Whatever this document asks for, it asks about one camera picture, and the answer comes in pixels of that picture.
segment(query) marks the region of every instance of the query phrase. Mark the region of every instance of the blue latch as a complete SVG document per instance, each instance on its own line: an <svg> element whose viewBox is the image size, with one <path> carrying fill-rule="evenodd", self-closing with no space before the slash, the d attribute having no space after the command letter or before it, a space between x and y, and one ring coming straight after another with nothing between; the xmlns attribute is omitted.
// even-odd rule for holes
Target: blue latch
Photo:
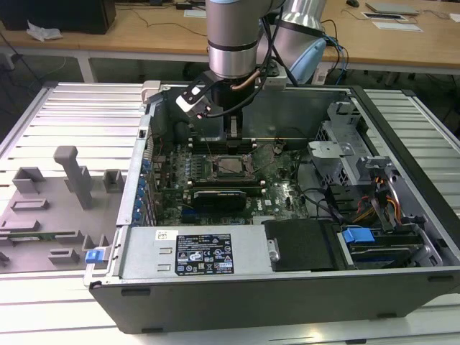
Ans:
<svg viewBox="0 0 460 345"><path fill-rule="evenodd" d="M100 264L104 262L104 250L92 249L86 252L85 263L87 264Z"/></svg>
<svg viewBox="0 0 460 345"><path fill-rule="evenodd" d="M342 231L342 235L346 243L375 242L370 228L348 228Z"/></svg>

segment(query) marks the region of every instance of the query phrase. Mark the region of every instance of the warning label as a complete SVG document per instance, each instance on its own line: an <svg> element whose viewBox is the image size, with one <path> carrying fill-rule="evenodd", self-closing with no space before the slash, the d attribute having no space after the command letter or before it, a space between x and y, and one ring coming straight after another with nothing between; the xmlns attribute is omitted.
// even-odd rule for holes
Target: warning label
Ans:
<svg viewBox="0 0 460 345"><path fill-rule="evenodd" d="M230 234L179 235L175 252L177 275L234 273Z"/></svg>

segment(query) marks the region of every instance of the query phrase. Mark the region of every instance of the laptop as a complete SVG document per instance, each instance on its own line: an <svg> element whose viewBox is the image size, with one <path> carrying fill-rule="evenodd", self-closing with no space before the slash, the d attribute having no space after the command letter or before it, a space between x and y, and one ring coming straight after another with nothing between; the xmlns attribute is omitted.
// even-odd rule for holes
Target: laptop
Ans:
<svg viewBox="0 0 460 345"><path fill-rule="evenodd" d="M419 14L419 12L414 10L412 7L403 4L367 2L366 6L376 13L407 14L409 16L416 16Z"/></svg>

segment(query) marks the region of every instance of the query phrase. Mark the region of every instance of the wooden table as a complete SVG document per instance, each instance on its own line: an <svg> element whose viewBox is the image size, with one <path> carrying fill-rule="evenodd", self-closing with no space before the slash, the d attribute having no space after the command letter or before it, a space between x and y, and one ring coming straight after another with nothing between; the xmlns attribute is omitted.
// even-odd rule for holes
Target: wooden table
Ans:
<svg viewBox="0 0 460 345"><path fill-rule="evenodd" d="M460 14L460 4L422 0L385 0L406 3L417 10L433 10L444 14ZM174 60L207 62L206 20L186 18L175 7L165 9L128 10L117 6L117 16L107 34L64 32L60 40L40 42L25 32L3 31L4 36L25 55L57 55L78 59L85 82L95 82L91 58L121 58L135 60ZM374 20L357 20L361 12L370 12L361 0L353 9L344 0L327 0L322 20L332 19L338 29L339 43L349 51L349 69L386 70L392 72L460 74L460 23L440 19L425 12L415 19L423 32L399 32L378 29ZM331 23L324 27L334 35ZM12 51L0 41L0 53ZM328 47L315 75L316 83L323 83L325 75L335 63L335 49Z"/></svg>
<svg viewBox="0 0 460 345"><path fill-rule="evenodd" d="M421 0L382 2L408 4L420 12L441 12L439 15L460 14L460 4L455 3ZM414 23L423 32L378 29L372 22L380 20L358 20L350 14L364 18L362 12L372 12L365 3L365 0L360 0L360 7L354 9L345 5L345 1L328 0L322 16L322 20L335 21L339 43L349 51L350 70L460 74L460 23L450 18L440 19L432 12L423 12L415 17L405 16L409 19L407 24ZM334 35L332 23L324 23L324 27L328 35ZM336 59L335 49L326 48L316 77L320 80L324 78Z"/></svg>
<svg viewBox="0 0 460 345"><path fill-rule="evenodd" d="M35 40L25 31L2 31L2 34L21 54L76 58L87 83L97 81L91 58L208 61L206 19L184 17L184 11L174 6L139 9L117 5L116 8L115 22L106 34L63 32L64 38L46 42ZM1 39L0 53L12 53Z"/></svg>

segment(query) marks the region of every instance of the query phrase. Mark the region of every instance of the metal bracket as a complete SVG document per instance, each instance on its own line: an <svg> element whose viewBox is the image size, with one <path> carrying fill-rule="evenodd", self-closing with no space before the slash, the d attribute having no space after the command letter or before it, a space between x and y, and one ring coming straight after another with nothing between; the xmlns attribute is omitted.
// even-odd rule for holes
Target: metal bracket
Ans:
<svg viewBox="0 0 460 345"><path fill-rule="evenodd" d="M391 167L392 162L388 157L360 157L356 162L360 181L369 181L372 178L386 178L386 167Z"/></svg>
<svg viewBox="0 0 460 345"><path fill-rule="evenodd" d="M190 105L195 104L200 100L201 97L204 96L206 92L210 88L214 86L214 84L222 81L223 79L215 75L211 70L207 70L206 72L201 73L194 81L192 81L187 88L182 92L182 98L184 98L185 102ZM203 83L204 86L199 89L199 92L194 93L195 87L199 84Z"/></svg>

